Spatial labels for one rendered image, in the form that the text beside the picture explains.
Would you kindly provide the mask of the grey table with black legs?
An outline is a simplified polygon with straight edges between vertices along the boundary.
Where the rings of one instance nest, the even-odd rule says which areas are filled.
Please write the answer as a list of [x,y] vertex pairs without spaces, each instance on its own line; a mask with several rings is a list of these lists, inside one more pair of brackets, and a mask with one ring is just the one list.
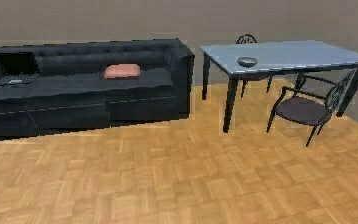
[[[215,64],[228,76],[223,131],[229,131],[239,80],[259,81],[271,75],[354,69],[350,85],[339,106],[341,117],[358,90],[358,52],[322,41],[281,41],[251,44],[208,45],[203,51],[203,84],[208,84],[209,68]],[[258,60],[253,67],[242,67],[238,57]]]

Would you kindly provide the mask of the grey bowl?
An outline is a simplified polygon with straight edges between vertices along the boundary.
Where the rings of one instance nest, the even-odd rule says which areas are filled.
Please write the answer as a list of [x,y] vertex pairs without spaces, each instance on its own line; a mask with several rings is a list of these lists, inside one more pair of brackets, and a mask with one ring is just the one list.
[[237,63],[242,67],[253,67],[257,64],[258,60],[253,57],[238,57]]

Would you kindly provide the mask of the black metal chair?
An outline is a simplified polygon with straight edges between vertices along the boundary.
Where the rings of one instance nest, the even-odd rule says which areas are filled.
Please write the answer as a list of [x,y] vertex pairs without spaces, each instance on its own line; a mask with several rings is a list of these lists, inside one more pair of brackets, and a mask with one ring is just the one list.
[[[331,119],[355,72],[356,70],[351,70],[338,82],[300,74],[294,87],[282,87],[281,95],[272,107],[266,132],[270,132],[276,116],[297,124],[311,126],[312,131],[306,143],[306,146],[309,146],[316,132],[320,134],[322,128]],[[302,87],[308,79],[331,84],[332,88],[325,96],[303,91]]]
[[[256,42],[257,42],[256,38],[255,38],[253,35],[251,35],[251,34],[241,35],[241,36],[239,36],[238,39],[236,40],[236,44],[247,44],[247,43],[256,43]],[[270,78],[268,79],[266,92],[269,92],[269,90],[270,90],[270,88],[271,88],[272,80],[273,80],[273,77],[270,77]],[[243,80],[243,81],[242,81],[242,89],[241,89],[241,94],[240,94],[240,96],[243,96],[243,95],[244,95],[245,87],[246,87],[247,84],[248,84],[248,82],[247,82],[246,80]]]

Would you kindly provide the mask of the pink cushion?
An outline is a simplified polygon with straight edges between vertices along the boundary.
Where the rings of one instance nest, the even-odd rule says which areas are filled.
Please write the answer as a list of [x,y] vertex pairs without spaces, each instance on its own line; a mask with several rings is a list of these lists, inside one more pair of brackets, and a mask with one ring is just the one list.
[[105,69],[104,77],[106,79],[138,77],[140,67],[137,64],[117,64],[110,65]]

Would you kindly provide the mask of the black laptop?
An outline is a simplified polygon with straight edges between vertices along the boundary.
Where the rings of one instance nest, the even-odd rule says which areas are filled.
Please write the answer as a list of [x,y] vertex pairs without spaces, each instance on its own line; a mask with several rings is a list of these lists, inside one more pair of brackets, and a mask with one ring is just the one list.
[[0,68],[3,74],[0,86],[31,84],[40,76],[32,52],[0,53]]

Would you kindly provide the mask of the black tufted sofa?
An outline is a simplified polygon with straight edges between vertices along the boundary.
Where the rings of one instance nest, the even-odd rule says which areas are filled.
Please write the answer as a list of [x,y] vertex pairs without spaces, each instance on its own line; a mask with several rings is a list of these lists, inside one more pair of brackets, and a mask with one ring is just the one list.
[[[0,47],[32,52],[40,76],[0,86],[0,140],[185,119],[194,54],[178,39]],[[106,79],[110,65],[138,77]],[[0,79],[3,74],[0,68]]]

